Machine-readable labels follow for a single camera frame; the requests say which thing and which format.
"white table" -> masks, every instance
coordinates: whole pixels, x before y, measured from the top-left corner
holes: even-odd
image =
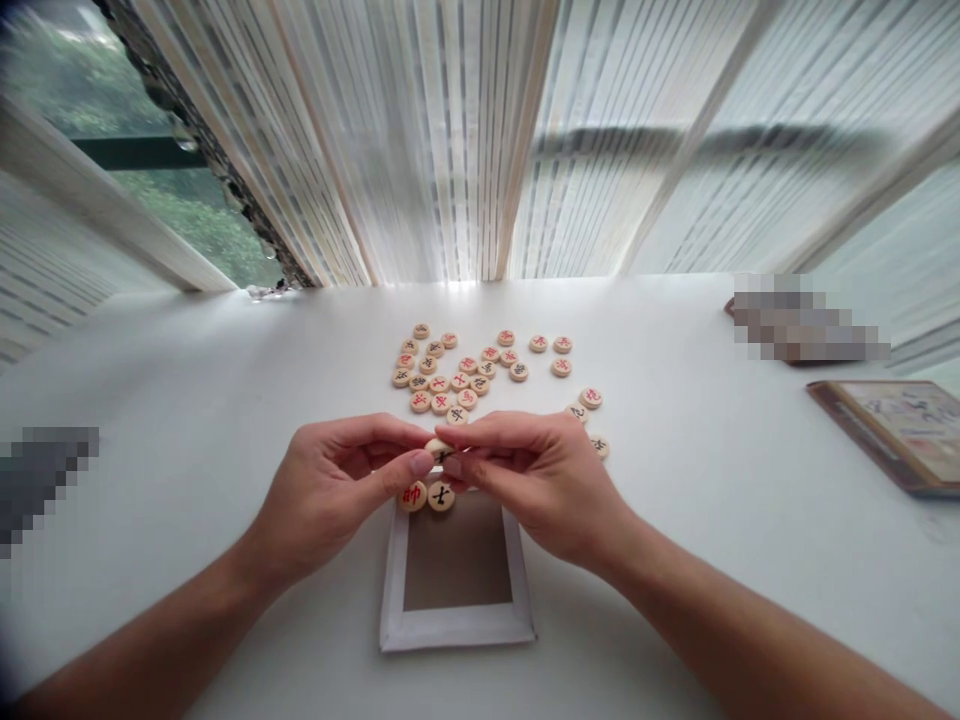
[[[253,517],[294,429],[388,410],[415,322],[467,352],[511,328],[530,361],[478,412],[550,412],[591,384],[589,428],[654,525],[954,713],[960,712],[960,504],[900,492],[803,390],[866,366],[748,358],[721,311],[728,276],[514,282],[302,293],[251,304],[127,296],[0,379],[16,425],[96,425],[101,457],[27,533],[4,577],[4,629],[37,682],[200,570]],[[527,339],[570,335],[574,372]],[[384,657],[377,630],[389,511],[274,606],[194,717],[715,717],[630,606],[524,538],[540,639]]]

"window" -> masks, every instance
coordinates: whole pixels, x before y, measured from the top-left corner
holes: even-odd
[[[280,266],[263,256],[246,219],[227,209],[203,158],[173,140],[97,8],[86,0],[31,5],[9,23],[9,90],[237,285],[275,285]]]

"hand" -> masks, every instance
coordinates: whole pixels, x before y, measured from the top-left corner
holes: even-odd
[[[602,574],[631,551],[637,517],[572,415],[495,412],[436,431],[469,448],[444,461],[445,474],[499,500],[548,552]]]
[[[328,563],[374,510],[433,469],[422,449],[432,437],[387,413],[301,427],[238,542],[248,574],[282,592]]]

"green tree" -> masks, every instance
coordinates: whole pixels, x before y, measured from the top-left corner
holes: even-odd
[[[7,87],[70,138],[166,135],[123,46],[102,32],[65,31],[20,17],[3,47]],[[273,286],[280,266],[263,257],[245,218],[230,212],[206,169],[136,170],[113,176],[241,287]]]

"right hand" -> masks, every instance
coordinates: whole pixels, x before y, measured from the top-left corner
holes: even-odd
[[[444,473],[492,495],[561,560],[604,574],[636,547],[637,516],[569,413],[495,412],[436,433],[458,450]]]

